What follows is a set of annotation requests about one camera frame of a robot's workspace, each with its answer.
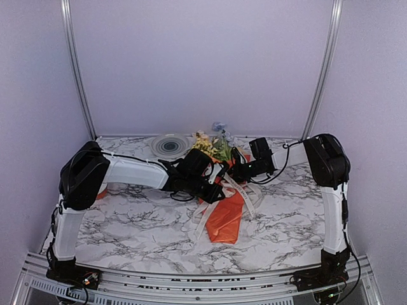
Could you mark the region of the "cream ribbon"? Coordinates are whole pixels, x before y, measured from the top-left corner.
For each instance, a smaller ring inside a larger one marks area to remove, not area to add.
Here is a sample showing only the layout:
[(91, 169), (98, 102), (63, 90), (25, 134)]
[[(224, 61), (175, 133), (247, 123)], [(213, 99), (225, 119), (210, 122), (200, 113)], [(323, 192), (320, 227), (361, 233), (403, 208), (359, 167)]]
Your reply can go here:
[(193, 213), (193, 222), (197, 224), (194, 239), (200, 239), (207, 233), (212, 243), (234, 244), (238, 240), (240, 223), (243, 216), (252, 217), (260, 207), (264, 195), (254, 184), (246, 184), (242, 192), (224, 183), (226, 198), (209, 204), (199, 199)]

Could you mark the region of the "green leafy fake stem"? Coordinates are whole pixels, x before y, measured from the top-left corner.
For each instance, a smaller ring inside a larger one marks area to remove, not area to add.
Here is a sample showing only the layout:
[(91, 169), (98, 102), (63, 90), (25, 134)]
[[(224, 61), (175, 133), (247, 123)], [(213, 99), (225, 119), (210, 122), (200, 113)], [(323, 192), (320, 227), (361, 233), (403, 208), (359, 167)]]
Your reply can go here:
[(217, 136), (212, 139), (212, 156), (219, 161), (231, 160), (232, 147), (226, 137)]

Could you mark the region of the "yellow daisy fake bunch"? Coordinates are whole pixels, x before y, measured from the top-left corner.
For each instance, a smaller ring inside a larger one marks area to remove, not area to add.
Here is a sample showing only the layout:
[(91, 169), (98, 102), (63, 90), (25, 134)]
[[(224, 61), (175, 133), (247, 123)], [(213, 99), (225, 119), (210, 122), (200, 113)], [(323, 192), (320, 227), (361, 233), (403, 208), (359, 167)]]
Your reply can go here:
[(208, 156), (213, 156), (217, 152), (208, 137), (197, 137), (192, 149), (198, 149)]

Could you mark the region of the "pink rose fake stem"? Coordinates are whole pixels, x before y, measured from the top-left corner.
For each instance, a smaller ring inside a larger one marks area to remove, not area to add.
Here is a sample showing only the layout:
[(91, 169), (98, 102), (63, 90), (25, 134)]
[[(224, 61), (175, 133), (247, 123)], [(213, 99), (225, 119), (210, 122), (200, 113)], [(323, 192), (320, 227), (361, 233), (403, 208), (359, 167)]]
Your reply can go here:
[(210, 137), (203, 130), (192, 133), (192, 136), (197, 140), (210, 140)]

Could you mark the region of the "brown orange wrapping paper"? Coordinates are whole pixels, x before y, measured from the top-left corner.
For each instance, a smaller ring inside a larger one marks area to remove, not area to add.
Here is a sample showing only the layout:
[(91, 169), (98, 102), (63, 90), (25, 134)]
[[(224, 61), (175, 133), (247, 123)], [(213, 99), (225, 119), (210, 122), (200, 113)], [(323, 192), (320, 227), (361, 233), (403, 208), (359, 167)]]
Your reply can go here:
[(228, 173), (217, 181), (221, 183), (223, 191), (226, 191), (225, 198), (211, 204), (199, 199), (193, 214), (197, 221), (195, 239), (199, 240), (203, 232), (207, 232), (212, 243), (234, 244), (238, 240), (243, 213), (246, 211), (251, 217), (254, 216), (254, 203), (245, 190), (245, 182), (235, 182)]

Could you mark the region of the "blue fake flower stem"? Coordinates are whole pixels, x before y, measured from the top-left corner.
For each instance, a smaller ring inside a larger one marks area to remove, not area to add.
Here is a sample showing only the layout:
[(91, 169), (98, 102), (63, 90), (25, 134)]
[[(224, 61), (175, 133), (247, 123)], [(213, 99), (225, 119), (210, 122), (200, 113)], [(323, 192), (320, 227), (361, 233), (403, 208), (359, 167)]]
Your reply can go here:
[(231, 133), (226, 130), (227, 125), (222, 122), (213, 122), (212, 124), (212, 131), (216, 132), (218, 137), (221, 137), (223, 139), (226, 139), (228, 142), (231, 142), (233, 137), (231, 136)]

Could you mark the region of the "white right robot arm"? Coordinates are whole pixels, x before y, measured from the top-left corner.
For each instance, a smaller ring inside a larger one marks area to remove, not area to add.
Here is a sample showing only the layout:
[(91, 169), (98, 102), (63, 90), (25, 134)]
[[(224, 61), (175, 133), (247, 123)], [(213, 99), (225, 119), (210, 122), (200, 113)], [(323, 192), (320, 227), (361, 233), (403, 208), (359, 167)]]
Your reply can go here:
[(325, 238), (321, 260), (347, 260), (350, 255), (347, 241), (347, 191), (351, 169), (350, 160), (340, 141), (329, 133), (284, 144), (273, 152), (264, 137), (249, 142), (252, 161), (247, 161), (236, 148), (231, 149), (230, 175), (236, 182), (257, 185), (269, 184), (286, 168), (306, 164), (320, 188), (324, 202)]

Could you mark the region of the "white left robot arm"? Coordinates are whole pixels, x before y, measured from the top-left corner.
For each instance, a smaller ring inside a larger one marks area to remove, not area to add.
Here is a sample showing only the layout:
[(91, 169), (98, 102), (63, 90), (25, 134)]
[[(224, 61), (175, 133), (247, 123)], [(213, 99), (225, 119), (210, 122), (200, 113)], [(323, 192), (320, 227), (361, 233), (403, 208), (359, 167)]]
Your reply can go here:
[(224, 199), (219, 179), (229, 168), (198, 149), (183, 158), (150, 161), (101, 149), (87, 142), (61, 169), (59, 202), (52, 214), (53, 239), (48, 260), (67, 283), (80, 278), (74, 264), (76, 241), (85, 212), (102, 196), (109, 184), (145, 186), (172, 195), (185, 193), (206, 203)]

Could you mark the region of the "grey ringed plate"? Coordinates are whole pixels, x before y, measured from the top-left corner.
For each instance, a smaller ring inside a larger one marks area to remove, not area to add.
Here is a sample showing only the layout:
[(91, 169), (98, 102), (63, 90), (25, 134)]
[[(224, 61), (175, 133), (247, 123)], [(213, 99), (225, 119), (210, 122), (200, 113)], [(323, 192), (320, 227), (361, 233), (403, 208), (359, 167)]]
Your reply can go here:
[(176, 133), (157, 136), (150, 142), (152, 153), (163, 159), (181, 157), (190, 147), (188, 138)]

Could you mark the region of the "orange cup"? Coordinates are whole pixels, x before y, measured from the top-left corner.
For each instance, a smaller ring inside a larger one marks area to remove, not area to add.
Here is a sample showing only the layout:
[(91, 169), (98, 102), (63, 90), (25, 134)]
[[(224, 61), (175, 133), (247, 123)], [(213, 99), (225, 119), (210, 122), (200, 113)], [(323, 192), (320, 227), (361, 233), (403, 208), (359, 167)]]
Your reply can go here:
[(100, 200), (102, 198), (104, 198), (107, 194), (107, 189), (103, 190), (101, 193), (99, 193), (96, 197), (96, 200)]

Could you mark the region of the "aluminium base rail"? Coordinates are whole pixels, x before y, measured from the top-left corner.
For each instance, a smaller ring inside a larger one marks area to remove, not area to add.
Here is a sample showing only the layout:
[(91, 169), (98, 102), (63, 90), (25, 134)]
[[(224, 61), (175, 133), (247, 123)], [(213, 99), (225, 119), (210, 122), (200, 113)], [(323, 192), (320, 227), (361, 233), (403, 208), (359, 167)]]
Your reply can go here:
[(366, 256), (350, 259), (348, 280), (299, 291), (296, 269), (237, 274), (165, 274), (100, 269), (99, 286), (83, 291), (46, 277), (48, 261), (29, 253), (12, 304), (321, 304), (325, 297), (341, 304), (382, 304)]

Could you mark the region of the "aluminium frame post right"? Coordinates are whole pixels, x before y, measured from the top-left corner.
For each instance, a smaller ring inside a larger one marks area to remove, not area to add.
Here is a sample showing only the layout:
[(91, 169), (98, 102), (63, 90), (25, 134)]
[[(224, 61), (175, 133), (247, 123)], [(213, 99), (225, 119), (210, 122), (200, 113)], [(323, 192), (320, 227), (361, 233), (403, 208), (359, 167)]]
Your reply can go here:
[(328, 79), (329, 70), (335, 55), (336, 44), (338, 41), (338, 34), (340, 30), (340, 21), (343, 11), (343, 0), (334, 0), (331, 10), (331, 18), (329, 21), (328, 35), (326, 45), (321, 63), (321, 69), (317, 79), (317, 84), (312, 98), (310, 110), (305, 122), (301, 140), (309, 138), (312, 133), (315, 121), (317, 119), (319, 108), (322, 104), (326, 81)]

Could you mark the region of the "aluminium frame post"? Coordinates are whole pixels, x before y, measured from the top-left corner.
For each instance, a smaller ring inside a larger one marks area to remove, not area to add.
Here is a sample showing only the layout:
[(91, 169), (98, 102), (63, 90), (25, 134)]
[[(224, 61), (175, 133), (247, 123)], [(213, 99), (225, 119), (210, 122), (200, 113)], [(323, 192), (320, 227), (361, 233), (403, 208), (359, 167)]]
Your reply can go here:
[(317, 119), (319, 108), (322, 104), (326, 81), (328, 79), (329, 70), (335, 55), (336, 44), (338, 41), (338, 34), (340, 30), (340, 21), (343, 11), (343, 0), (334, 0), (331, 10), (331, 18), (329, 21), (328, 35), (326, 45), (321, 63), (321, 69), (317, 79), (317, 84), (312, 98), (310, 110), (305, 122), (301, 140), (309, 138), (312, 133), (315, 121)]
[(74, 84), (76, 86), (76, 91), (78, 93), (79, 102), (81, 105), (81, 110), (85, 120), (86, 128), (88, 130), (90, 138), (94, 140), (97, 138), (97, 134), (93, 123), (92, 115), (90, 112), (90, 108), (88, 105), (85, 86), (83, 83), (83, 78), (79, 66), (79, 58), (74, 37), (74, 27), (71, 15), (71, 2), (69, 0), (61, 0), (60, 7), (62, 12), (62, 22), (64, 25), (64, 31), (67, 41), (67, 50), (74, 78)]

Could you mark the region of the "aluminium frame post left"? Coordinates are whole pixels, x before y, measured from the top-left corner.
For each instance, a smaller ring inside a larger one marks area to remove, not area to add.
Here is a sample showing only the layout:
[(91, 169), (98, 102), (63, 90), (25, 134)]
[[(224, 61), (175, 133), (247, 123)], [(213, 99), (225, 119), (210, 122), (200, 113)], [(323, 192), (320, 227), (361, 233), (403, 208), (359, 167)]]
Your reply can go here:
[(74, 37), (74, 27), (71, 15), (71, 2), (69, 0), (61, 0), (60, 7), (62, 12), (62, 22), (64, 25), (64, 31), (67, 41), (67, 50), (74, 78), (74, 84), (76, 86), (76, 91), (78, 93), (79, 102), (81, 105), (81, 110), (85, 120), (86, 128), (88, 130), (90, 138), (94, 140), (97, 138), (97, 134), (93, 123), (92, 115), (90, 112), (90, 108), (88, 105), (85, 86), (83, 83), (83, 78), (79, 66), (79, 58)]

